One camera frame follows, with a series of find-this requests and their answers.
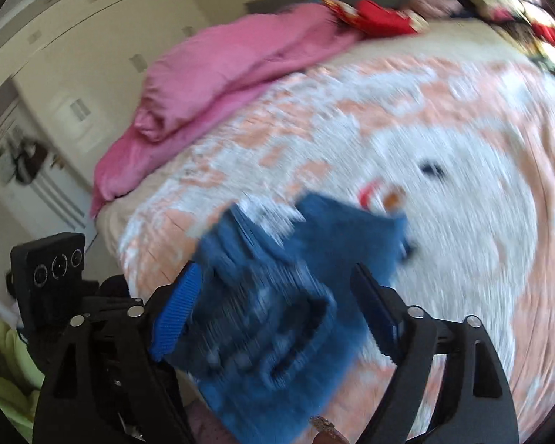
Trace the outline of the blue denim pants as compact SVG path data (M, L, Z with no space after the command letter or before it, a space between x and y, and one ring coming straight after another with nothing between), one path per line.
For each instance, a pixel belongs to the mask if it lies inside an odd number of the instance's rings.
M407 221L308 194L268 233L240 205L200 239L190 315L167 353L242 443L290 443L327 406L368 329L356 265L382 285L402 259Z

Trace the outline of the lime green cloth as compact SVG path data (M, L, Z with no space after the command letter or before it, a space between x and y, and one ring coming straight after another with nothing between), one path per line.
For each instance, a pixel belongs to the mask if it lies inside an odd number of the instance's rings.
M44 379L18 332L0 318L0 409L27 443Z

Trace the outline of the white door with bags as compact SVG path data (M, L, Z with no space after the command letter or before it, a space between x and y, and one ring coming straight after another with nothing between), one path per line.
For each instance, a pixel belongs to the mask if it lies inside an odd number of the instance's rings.
M91 195L15 99L0 114L0 202L32 239L81 233L97 236Z

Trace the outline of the peach white bear bedspread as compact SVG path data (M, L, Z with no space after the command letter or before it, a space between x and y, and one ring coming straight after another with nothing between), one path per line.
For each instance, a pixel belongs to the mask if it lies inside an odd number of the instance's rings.
M227 205L288 211L305 191L405 212L398 292L482 319L534 435L555 406L555 78L480 22L360 43L276 82L97 226L147 298Z

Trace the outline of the pink folded blanket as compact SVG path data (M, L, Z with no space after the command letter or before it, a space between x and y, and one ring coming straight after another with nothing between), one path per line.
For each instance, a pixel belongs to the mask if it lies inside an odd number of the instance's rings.
M91 215L276 79L334 57L359 38L326 6L303 3L208 27L175 45L147 69L130 126L95 168Z

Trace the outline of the red patterned garment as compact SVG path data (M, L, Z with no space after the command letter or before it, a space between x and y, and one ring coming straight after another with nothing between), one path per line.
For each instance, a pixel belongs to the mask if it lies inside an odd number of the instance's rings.
M412 10L384 8L372 0L360 0L352 6L341 0L320 0L349 27L369 38L389 38L420 34L428 30L428 22Z

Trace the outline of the dusty pink fluffy garment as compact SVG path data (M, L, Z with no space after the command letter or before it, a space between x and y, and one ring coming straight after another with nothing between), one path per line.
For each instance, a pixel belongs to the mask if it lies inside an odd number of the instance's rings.
M406 7L426 20L450 18L463 10L458 0L407 0Z

